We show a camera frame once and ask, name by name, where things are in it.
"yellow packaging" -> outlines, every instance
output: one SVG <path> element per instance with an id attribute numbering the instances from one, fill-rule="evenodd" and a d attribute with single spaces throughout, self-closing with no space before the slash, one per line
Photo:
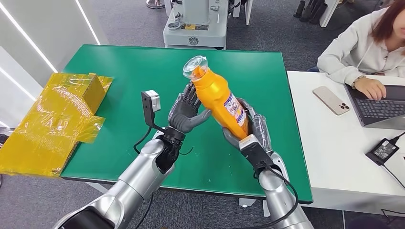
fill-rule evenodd
<path id="1" fill-rule="evenodd" d="M 78 142 L 92 143 L 104 118 L 94 116 L 112 78 L 54 73 L 0 149 L 0 173 L 58 177 Z"/>

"laptop keyboard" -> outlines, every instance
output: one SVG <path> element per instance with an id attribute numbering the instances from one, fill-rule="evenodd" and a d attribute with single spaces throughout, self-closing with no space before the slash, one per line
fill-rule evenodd
<path id="1" fill-rule="evenodd" d="M 393 118 L 405 115 L 405 102 L 391 100 L 356 99 L 360 111 L 366 118 Z"/>

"plastic bottle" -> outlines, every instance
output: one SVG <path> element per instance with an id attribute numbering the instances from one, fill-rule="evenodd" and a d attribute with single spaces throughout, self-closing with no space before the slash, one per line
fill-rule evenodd
<path id="1" fill-rule="evenodd" d="M 248 120 L 245 110 L 229 90 L 228 82 L 208 67 L 204 56 L 191 58 L 183 68 L 183 75 L 193 82 L 198 99 L 223 127 L 239 140 L 247 137 Z"/>

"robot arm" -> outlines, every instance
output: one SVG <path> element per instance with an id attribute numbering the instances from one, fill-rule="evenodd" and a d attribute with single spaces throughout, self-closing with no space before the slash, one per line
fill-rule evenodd
<path id="1" fill-rule="evenodd" d="M 245 100 L 238 99 L 249 115 L 250 133 L 248 137 L 238 139 L 226 128 L 223 128 L 224 137 L 252 165 L 255 175 L 265 195 L 267 207 L 274 221 L 260 227 L 245 229 L 258 229 L 274 227 L 276 229 L 313 229 L 301 206 L 294 195 L 287 189 L 288 173 L 282 158 L 271 147 L 266 119 L 257 114 L 254 108 Z"/>
<path id="2" fill-rule="evenodd" d="M 164 129 L 154 123 L 154 113 L 160 110 L 159 95 L 154 91 L 142 92 L 142 102 L 146 123 L 163 134 L 144 145 L 140 154 L 107 193 L 81 209 L 67 214 L 53 228 L 126 228 L 142 202 L 161 186 L 174 169 L 185 133 L 206 121 L 211 115 L 208 110 L 197 115 L 201 103 L 191 83 L 176 99 L 169 113 L 170 125 Z M 256 178 L 266 194 L 270 214 L 277 219 L 267 226 L 274 226 L 276 229 L 313 229 L 301 207 L 295 206 L 294 195 L 281 179 L 284 177 L 288 180 L 287 171 L 282 159 L 271 149 L 264 117 L 256 114 L 244 100 L 240 102 L 251 117 L 253 134 L 239 142 L 227 129 L 223 131 L 225 138 L 241 150 L 255 170 Z"/>
<path id="3" fill-rule="evenodd" d="M 195 88 L 189 83 L 179 94 L 169 115 L 169 126 L 164 129 L 154 123 L 160 110 L 160 98 L 154 91 L 142 92 L 142 103 L 147 125 L 163 132 L 148 141 L 140 154 L 119 176 L 117 183 L 99 198 L 63 217 L 55 229 L 124 229 L 142 202 L 157 190 L 174 169 L 174 162 L 185 138 L 185 133 L 206 121 L 211 111 L 197 115 L 201 105 Z"/>

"green tabletop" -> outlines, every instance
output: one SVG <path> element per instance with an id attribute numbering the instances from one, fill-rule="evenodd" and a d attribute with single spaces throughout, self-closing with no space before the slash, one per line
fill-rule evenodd
<path id="1" fill-rule="evenodd" d="M 196 55 L 206 56 L 210 68 L 229 82 L 231 91 L 267 118 L 273 148 L 283 158 L 299 200 L 312 202 L 287 74 L 279 52 L 83 45 L 64 72 L 97 73 L 114 80 L 96 113 L 106 121 L 95 142 L 80 145 L 62 177 L 116 181 L 137 156 L 133 145 L 148 128 L 140 92 L 153 89 L 160 95 L 161 110 L 156 113 L 155 122 L 166 126 L 174 100 L 189 81 L 183 77 L 182 68 Z M 164 187 L 264 196 L 257 180 L 253 179 L 251 165 L 225 141 L 212 117 L 187 134 L 181 151 L 186 153 L 192 147 L 190 154 L 179 156 Z"/>

